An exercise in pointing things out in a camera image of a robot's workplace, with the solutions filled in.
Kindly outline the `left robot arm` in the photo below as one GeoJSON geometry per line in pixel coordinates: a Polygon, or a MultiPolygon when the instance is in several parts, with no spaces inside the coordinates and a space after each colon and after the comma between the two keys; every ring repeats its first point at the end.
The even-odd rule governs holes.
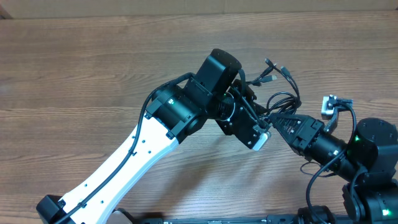
{"type": "Polygon", "coordinates": [[[39,217],[44,223],[106,222],[137,181],[209,119],[258,151],[271,136],[263,112],[240,62],[214,49],[196,73],[153,90],[129,137],[79,186],[63,196],[46,195],[36,207],[39,217]]]}

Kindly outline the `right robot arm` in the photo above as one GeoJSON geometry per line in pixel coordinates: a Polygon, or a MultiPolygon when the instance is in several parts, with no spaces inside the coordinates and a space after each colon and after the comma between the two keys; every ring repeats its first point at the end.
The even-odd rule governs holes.
{"type": "Polygon", "coordinates": [[[347,181],[346,212],[356,223],[397,223],[397,128],[378,118],[362,119],[344,142],[307,115],[272,114],[273,127],[294,151],[347,181]]]}

